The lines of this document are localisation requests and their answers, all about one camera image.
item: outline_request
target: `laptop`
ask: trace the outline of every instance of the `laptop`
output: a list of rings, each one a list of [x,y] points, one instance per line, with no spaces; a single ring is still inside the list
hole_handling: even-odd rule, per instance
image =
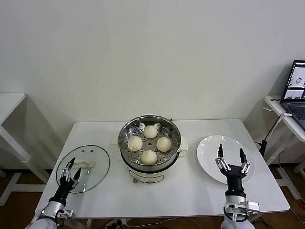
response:
[[[305,61],[294,61],[281,105],[305,130]]]

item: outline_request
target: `glass lid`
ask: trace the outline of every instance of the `glass lid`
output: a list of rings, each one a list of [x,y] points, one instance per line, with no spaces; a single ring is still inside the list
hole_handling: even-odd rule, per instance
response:
[[[90,145],[78,147],[62,159],[56,171],[58,185],[63,169],[74,157],[75,161],[71,169],[71,178],[74,177],[79,168],[81,168],[81,176],[79,183],[70,193],[86,192],[104,180],[110,166],[109,155],[103,148]]]

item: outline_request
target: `robotic arm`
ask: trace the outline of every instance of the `robotic arm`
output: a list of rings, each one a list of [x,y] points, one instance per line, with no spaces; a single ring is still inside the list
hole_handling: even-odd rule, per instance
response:
[[[26,229],[56,229],[63,226],[63,219],[75,218],[73,210],[64,210],[68,194],[78,184],[81,175],[81,168],[75,173],[71,179],[71,169],[74,164],[73,158],[63,169],[60,178],[60,185],[55,195],[49,199],[48,205],[41,211],[41,214],[33,219]]]
[[[248,214],[259,212],[259,204],[247,201],[242,179],[247,175],[250,164],[242,148],[240,148],[241,165],[229,165],[224,159],[222,144],[219,145],[218,156],[215,159],[220,172],[227,177],[228,190],[225,192],[224,222],[222,229],[254,229],[247,220]]]

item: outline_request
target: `electric steamer pot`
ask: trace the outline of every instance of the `electric steamer pot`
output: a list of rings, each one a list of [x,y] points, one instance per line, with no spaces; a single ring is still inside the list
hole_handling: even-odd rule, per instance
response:
[[[155,138],[146,138],[143,134],[148,125],[154,125],[158,129]],[[143,146],[138,151],[131,151],[128,140],[132,136],[138,136],[143,141]],[[168,137],[172,141],[172,147],[167,152],[160,152],[156,142],[160,137]],[[137,180],[144,183],[154,183],[164,179],[164,173],[177,160],[181,144],[181,134],[177,126],[170,120],[155,115],[145,115],[129,121],[120,131],[119,148],[121,156],[130,174]],[[155,165],[144,165],[141,163],[141,154],[145,150],[152,150],[156,153],[158,160]]]

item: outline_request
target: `steamed bun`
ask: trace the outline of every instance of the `steamed bun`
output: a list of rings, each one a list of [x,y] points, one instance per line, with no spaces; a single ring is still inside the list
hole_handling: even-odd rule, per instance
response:
[[[132,151],[138,151],[143,146],[142,139],[138,136],[131,137],[128,140],[127,146]]]
[[[154,138],[158,135],[158,129],[153,125],[148,125],[144,129],[144,136],[147,138]]]
[[[160,137],[157,141],[157,148],[161,152],[167,152],[172,147],[172,141],[168,137]]]
[[[157,155],[152,150],[146,150],[142,153],[140,160],[142,164],[145,165],[154,165],[157,162]]]

